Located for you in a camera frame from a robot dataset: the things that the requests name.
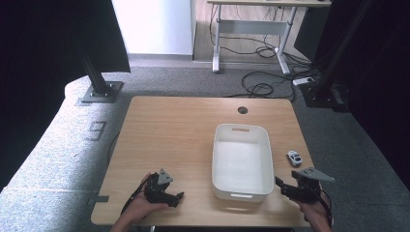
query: white toy car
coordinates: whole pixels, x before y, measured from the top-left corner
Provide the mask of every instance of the white toy car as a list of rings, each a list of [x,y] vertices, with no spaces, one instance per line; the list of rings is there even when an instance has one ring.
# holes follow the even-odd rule
[[[295,151],[289,151],[286,157],[289,160],[290,164],[295,167],[300,166],[303,162],[301,156],[299,156],[299,154]]]

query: wooden table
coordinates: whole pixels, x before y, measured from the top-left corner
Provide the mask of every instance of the wooden table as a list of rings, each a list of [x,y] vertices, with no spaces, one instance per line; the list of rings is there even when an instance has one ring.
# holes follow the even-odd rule
[[[208,0],[208,3],[218,6],[217,31],[215,33],[215,46],[212,70],[214,73],[220,71],[220,33],[229,34],[252,34],[252,35],[279,35],[280,45],[275,49],[283,74],[289,75],[290,70],[283,56],[283,51],[292,28],[293,19],[298,7],[330,7],[330,0]],[[274,6],[292,7],[287,21],[246,21],[246,20],[224,20],[220,16],[222,5],[243,6]]]
[[[248,113],[241,114],[239,107]],[[164,168],[174,182],[166,192],[185,195],[177,208],[155,212],[141,225],[308,226],[299,207],[274,190],[261,203],[220,200],[213,194],[212,156],[220,124],[256,125],[267,130],[275,175],[296,185],[285,154],[298,151],[312,166],[307,145],[288,100],[135,97],[92,214],[96,224],[113,224],[148,172]]]

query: desk foot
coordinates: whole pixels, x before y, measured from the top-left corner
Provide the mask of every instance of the desk foot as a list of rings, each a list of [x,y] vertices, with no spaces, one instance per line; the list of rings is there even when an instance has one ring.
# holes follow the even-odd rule
[[[287,67],[286,61],[284,60],[283,53],[278,54],[278,48],[275,48],[275,52],[277,53],[279,64],[282,68],[282,72],[284,75],[290,75],[290,70]]]
[[[214,46],[214,59],[212,62],[212,72],[220,72],[220,47]]]

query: table leg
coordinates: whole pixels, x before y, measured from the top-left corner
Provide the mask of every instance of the table leg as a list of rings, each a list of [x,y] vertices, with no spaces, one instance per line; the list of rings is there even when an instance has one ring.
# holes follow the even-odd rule
[[[290,71],[289,68],[287,67],[286,61],[284,60],[283,56],[283,50],[284,47],[286,46],[287,39],[289,38],[289,33],[290,29],[292,28],[293,25],[293,19],[295,18],[296,10],[297,7],[292,7],[292,11],[290,13],[290,17],[287,21],[286,28],[284,30],[283,38],[280,42],[279,48],[275,48],[275,52],[277,53],[278,61],[280,63],[280,66],[282,68],[283,74],[289,75]]]
[[[217,31],[215,33],[215,45],[214,45],[214,59],[212,63],[212,71],[218,73],[220,71],[220,8],[222,5],[218,5],[217,16]]]

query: wooden desk top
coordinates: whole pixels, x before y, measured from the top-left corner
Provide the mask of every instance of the wooden desk top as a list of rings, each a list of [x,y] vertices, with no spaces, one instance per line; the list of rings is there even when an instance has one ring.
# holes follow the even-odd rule
[[[208,0],[217,5],[283,6],[283,7],[330,7],[330,0]]]
[[[247,114],[240,114],[244,106]],[[275,175],[296,185],[285,154],[298,151],[313,166],[293,107],[288,100],[135,97],[132,99],[92,221],[113,224],[148,172],[164,168],[174,179],[166,192],[185,195],[177,208],[155,212],[141,225],[308,226],[299,207],[274,190],[261,203],[220,200],[213,193],[212,156],[220,124],[245,124],[267,130]]]

